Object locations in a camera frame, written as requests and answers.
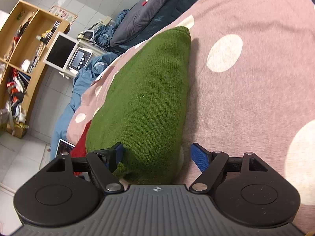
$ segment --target circular cap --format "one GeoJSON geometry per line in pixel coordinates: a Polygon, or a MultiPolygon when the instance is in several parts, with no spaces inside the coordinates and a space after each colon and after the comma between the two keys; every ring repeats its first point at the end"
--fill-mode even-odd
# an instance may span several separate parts
{"type": "Polygon", "coordinates": [[[116,183],[113,183],[113,184],[108,184],[106,186],[106,189],[109,190],[109,191],[118,191],[121,189],[121,185],[120,184],[116,184],[116,183]]]}
{"type": "Polygon", "coordinates": [[[35,197],[44,205],[60,205],[68,201],[72,196],[70,188],[64,185],[47,185],[39,189],[35,197]]]}
{"type": "Polygon", "coordinates": [[[196,184],[193,184],[192,188],[195,191],[204,191],[204,190],[207,190],[208,186],[203,183],[196,183],[196,184]]]}
{"type": "Polygon", "coordinates": [[[241,190],[244,200],[252,204],[266,205],[272,203],[278,197],[277,191],[268,185],[252,184],[241,190]]]}

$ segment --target white monitor frame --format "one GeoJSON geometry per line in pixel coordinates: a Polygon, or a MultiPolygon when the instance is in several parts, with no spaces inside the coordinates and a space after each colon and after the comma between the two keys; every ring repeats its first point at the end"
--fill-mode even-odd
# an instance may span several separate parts
{"type": "Polygon", "coordinates": [[[49,48],[49,50],[48,50],[48,52],[47,52],[47,54],[46,54],[46,56],[44,58],[44,63],[46,63],[47,65],[49,65],[49,66],[51,66],[51,67],[53,67],[53,68],[55,68],[55,69],[57,69],[57,70],[59,70],[61,72],[65,72],[65,70],[67,69],[67,67],[68,67],[68,65],[69,65],[69,63],[70,63],[70,61],[71,61],[75,51],[78,48],[78,46],[79,46],[79,41],[75,40],[74,38],[72,38],[72,37],[70,37],[70,36],[68,36],[68,35],[66,35],[66,34],[64,34],[62,32],[58,32],[58,34],[56,35],[53,43],[51,44],[51,46],[50,46],[50,48],[49,48]],[[58,39],[59,36],[62,36],[62,37],[64,37],[64,38],[66,38],[66,39],[68,39],[68,40],[70,40],[70,41],[75,43],[75,46],[73,47],[73,49],[72,49],[72,51],[71,51],[71,53],[70,53],[70,55],[69,55],[69,57],[68,57],[68,59],[67,59],[67,61],[66,61],[66,63],[65,63],[63,68],[53,64],[50,61],[47,61],[48,55],[50,54],[50,52],[51,52],[52,48],[54,47],[54,44],[55,44],[55,42],[56,42],[56,40],[58,39]]]}

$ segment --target wooden shelf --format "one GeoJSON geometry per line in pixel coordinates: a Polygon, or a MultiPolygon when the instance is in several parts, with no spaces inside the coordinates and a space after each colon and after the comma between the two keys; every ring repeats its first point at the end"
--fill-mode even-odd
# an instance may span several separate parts
{"type": "MultiPolygon", "coordinates": [[[[23,112],[26,113],[26,124],[29,123],[29,119],[31,116],[31,112],[34,106],[34,102],[36,99],[36,95],[40,88],[40,84],[43,80],[45,72],[47,71],[47,67],[43,62],[43,59],[50,48],[52,42],[54,41],[58,32],[67,32],[69,30],[70,23],[62,20],[49,12],[46,12],[30,3],[24,2],[20,0],[16,6],[11,11],[9,17],[7,18],[6,22],[4,23],[3,27],[0,30],[0,63],[5,63],[6,70],[4,72],[3,80],[0,83],[0,104],[3,108],[5,102],[8,100],[8,93],[7,93],[7,79],[12,73],[12,69],[16,69],[28,76],[31,77],[30,82],[26,89],[26,94],[24,95],[22,101],[22,109],[23,112]],[[24,11],[24,14],[18,18],[21,12],[24,11]],[[18,30],[20,25],[23,25],[29,17],[33,16],[31,21],[29,22],[28,27],[25,29],[23,35],[20,37],[19,41],[17,42],[15,49],[10,57],[9,61],[5,61],[4,56],[8,54],[11,49],[11,43],[13,37],[18,30]],[[21,69],[21,65],[23,64],[24,60],[28,59],[30,61],[33,60],[36,50],[40,45],[40,41],[36,39],[37,35],[42,35],[47,30],[52,29],[54,23],[56,21],[60,22],[57,30],[51,37],[50,41],[48,42],[43,54],[41,55],[37,66],[33,69],[32,73],[29,74],[24,72],[21,69]]],[[[7,130],[11,132],[12,130],[10,127],[7,127],[7,130]]],[[[15,128],[15,136],[22,138],[26,134],[26,130],[15,128]]]]}

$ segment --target green sweater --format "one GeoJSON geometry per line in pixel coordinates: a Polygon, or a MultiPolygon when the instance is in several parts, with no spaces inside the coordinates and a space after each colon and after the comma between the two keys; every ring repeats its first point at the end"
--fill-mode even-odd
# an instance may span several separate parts
{"type": "Polygon", "coordinates": [[[86,150],[123,143],[114,172],[130,183],[170,184],[177,168],[188,92],[190,34],[158,34],[117,73],[92,119],[86,150]]]}

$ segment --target blue bed sheet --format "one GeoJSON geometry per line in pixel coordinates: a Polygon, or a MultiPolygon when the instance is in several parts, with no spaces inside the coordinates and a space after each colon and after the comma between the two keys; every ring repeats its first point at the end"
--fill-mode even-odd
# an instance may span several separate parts
{"type": "Polygon", "coordinates": [[[56,122],[51,140],[50,158],[54,159],[57,151],[59,139],[67,141],[67,129],[75,111],[81,105],[82,94],[91,86],[92,82],[110,65],[118,56],[115,53],[108,52],[102,56],[92,59],[84,68],[82,68],[73,80],[73,91],[70,103],[66,106],[63,114],[56,122]]]}

